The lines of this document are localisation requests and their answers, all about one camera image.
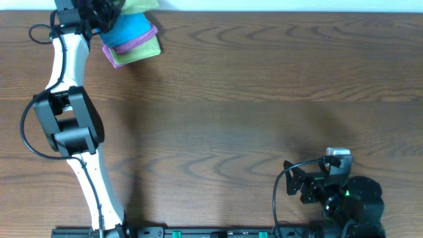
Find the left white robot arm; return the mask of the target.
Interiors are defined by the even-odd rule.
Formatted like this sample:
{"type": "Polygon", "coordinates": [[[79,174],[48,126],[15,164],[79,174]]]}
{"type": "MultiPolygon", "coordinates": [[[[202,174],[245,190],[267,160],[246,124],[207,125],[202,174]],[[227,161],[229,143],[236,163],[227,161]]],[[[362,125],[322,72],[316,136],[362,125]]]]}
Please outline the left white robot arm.
{"type": "Polygon", "coordinates": [[[114,26],[123,1],[57,0],[57,9],[47,25],[54,47],[52,75],[48,86],[34,95],[22,113],[33,108],[56,156],[36,155],[52,161],[67,161],[73,169],[91,213],[88,229],[55,229],[53,237],[135,237],[126,221],[104,166],[102,120],[85,88],[85,64],[91,38],[114,26]]]}

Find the light green microfiber cloth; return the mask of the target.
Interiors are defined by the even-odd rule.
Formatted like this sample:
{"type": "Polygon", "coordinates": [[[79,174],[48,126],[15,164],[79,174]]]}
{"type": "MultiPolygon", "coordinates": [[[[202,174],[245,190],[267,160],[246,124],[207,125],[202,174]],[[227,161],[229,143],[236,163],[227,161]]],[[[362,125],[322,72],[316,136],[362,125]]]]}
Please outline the light green microfiber cloth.
{"type": "Polygon", "coordinates": [[[144,13],[159,7],[158,0],[125,0],[121,8],[121,14],[132,15],[144,13]]]}

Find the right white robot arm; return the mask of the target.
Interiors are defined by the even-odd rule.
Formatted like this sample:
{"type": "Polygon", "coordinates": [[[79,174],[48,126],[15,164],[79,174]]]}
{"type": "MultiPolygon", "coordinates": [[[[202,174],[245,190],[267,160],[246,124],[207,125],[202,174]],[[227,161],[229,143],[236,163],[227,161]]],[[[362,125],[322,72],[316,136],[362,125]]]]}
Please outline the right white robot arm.
{"type": "Polygon", "coordinates": [[[299,237],[385,237],[381,185],[363,176],[350,176],[351,155],[325,155],[293,164],[284,162],[286,192],[301,193],[303,204],[319,203],[323,221],[311,222],[299,237]]]}

